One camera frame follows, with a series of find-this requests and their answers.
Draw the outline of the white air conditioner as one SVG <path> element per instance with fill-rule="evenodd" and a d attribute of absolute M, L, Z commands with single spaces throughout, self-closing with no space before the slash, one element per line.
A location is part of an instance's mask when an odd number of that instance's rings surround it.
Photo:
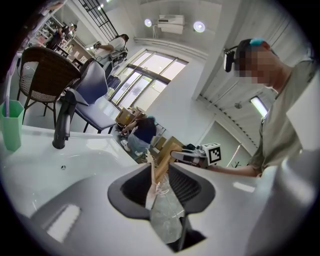
<path fill-rule="evenodd" d="M 163 33 L 182 35 L 185 26 L 185 17 L 183 15 L 159 15 L 154 24 Z"/>

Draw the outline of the black faucet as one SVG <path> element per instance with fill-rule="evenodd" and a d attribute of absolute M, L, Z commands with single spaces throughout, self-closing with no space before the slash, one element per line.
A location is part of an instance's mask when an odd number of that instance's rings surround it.
<path fill-rule="evenodd" d="M 57 117 L 52 145 L 61 150 L 65 147 L 65 141 L 70 137 L 70 124 L 77 104 L 88 106 L 85 99 L 74 89 L 69 88 L 61 97 L 61 107 Z"/>

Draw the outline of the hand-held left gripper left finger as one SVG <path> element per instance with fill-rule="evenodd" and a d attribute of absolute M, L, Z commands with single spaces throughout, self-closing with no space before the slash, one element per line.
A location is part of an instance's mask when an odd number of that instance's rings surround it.
<path fill-rule="evenodd" d="M 150 186 L 149 164 L 110 170 L 72 184 L 31 219 L 62 254 L 174 256 L 150 223 Z"/>

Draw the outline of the large window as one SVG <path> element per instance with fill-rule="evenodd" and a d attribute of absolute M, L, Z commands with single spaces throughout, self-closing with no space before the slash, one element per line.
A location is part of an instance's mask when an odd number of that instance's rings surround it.
<path fill-rule="evenodd" d="M 157 51 L 144 50 L 113 77 L 119 82 L 109 85 L 107 97 L 119 110 L 148 110 L 167 85 L 188 62 Z"/>

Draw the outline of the blue chair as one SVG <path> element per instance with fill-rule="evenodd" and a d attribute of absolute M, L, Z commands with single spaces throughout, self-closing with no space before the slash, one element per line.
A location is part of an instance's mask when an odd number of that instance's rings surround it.
<path fill-rule="evenodd" d="M 91 62 L 82 73 L 81 78 L 71 87 L 86 104 L 77 103 L 75 113 L 85 122 L 84 132 L 92 126 L 100 134 L 103 130 L 112 130 L 115 120 L 99 108 L 97 100 L 108 92 L 105 70 L 96 62 Z"/>

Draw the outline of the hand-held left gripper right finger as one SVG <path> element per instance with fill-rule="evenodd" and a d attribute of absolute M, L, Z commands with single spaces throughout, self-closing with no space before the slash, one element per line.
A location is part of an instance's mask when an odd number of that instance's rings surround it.
<path fill-rule="evenodd" d="M 171 163 L 169 184 L 184 209 L 181 237 L 173 249 L 181 255 L 232 256 L 242 254 L 248 231 L 241 235 L 241 211 L 251 192 L 234 187 L 244 182 L 254 188 L 253 178 L 241 178 Z"/>

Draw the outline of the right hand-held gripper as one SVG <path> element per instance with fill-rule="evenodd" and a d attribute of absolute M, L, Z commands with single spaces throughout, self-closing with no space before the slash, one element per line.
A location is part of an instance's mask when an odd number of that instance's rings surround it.
<path fill-rule="evenodd" d="M 172 157 L 179 162 L 193 163 L 197 167 L 208 168 L 221 161 L 221 145 L 213 142 L 197 145 L 195 150 L 173 150 Z"/>

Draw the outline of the brown rattan chair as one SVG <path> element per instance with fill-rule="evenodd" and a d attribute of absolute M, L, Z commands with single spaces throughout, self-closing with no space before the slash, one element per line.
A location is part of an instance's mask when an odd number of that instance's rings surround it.
<path fill-rule="evenodd" d="M 45 47 L 29 47 L 21 55 L 17 97 L 26 96 L 24 109 L 41 103 L 53 112 L 57 121 L 56 103 L 64 90 L 81 77 L 80 71 L 65 57 Z"/>

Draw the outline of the rectangular ceiling lamp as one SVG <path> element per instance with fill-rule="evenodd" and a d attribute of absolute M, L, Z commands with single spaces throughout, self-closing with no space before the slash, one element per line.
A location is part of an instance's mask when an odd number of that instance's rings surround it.
<path fill-rule="evenodd" d="M 263 102 L 260 100 L 259 97 L 255 96 L 253 97 L 250 102 L 253 104 L 253 106 L 257 109 L 257 111 L 261 114 L 263 118 L 266 117 L 268 114 L 268 109 L 266 106 L 263 104 Z"/>

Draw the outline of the green plastic cup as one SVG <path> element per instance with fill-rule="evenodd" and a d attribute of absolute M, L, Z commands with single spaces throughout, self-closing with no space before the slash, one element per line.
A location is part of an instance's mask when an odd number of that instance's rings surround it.
<path fill-rule="evenodd" d="M 0 105 L 0 129 L 5 148 L 15 152 L 22 145 L 24 107 L 17 100 Z"/>

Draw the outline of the person's olive shirt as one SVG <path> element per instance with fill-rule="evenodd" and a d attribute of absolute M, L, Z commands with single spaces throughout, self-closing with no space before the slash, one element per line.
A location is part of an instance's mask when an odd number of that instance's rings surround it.
<path fill-rule="evenodd" d="M 295 65 L 283 90 L 261 121 L 259 146 L 248 163 L 257 173 L 280 165 L 287 156 L 296 155 L 302 149 L 287 112 L 315 76 L 316 68 L 316 62 L 311 60 Z"/>

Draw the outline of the cardboard box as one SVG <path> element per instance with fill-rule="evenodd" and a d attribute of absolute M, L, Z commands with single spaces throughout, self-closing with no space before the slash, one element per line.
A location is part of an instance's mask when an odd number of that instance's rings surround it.
<path fill-rule="evenodd" d="M 166 153 L 170 151 L 172 144 L 178 145 L 181 148 L 184 146 L 178 139 L 174 136 L 171 136 L 169 139 L 164 138 L 163 136 L 155 144 L 155 147 L 150 148 L 149 151 L 153 157 L 160 163 L 165 157 Z"/>
<path fill-rule="evenodd" d="M 115 118 L 115 121 L 121 125 L 127 126 L 135 120 L 145 118 L 146 116 L 145 111 L 139 107 L 123 107 Z"/>

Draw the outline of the white sink basin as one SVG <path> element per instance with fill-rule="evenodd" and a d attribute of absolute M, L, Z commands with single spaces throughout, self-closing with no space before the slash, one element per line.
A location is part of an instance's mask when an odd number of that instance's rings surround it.
<path fill-rule="evenodd" d="M 54 130 L 24 125 L 21 146 L 7 150 L 0 132 L 0 178 L 14 206 L 30 217 L 72 184 L 136 162 L 109 134 L 71 132 L 63 149 L 52 142 Z"/>

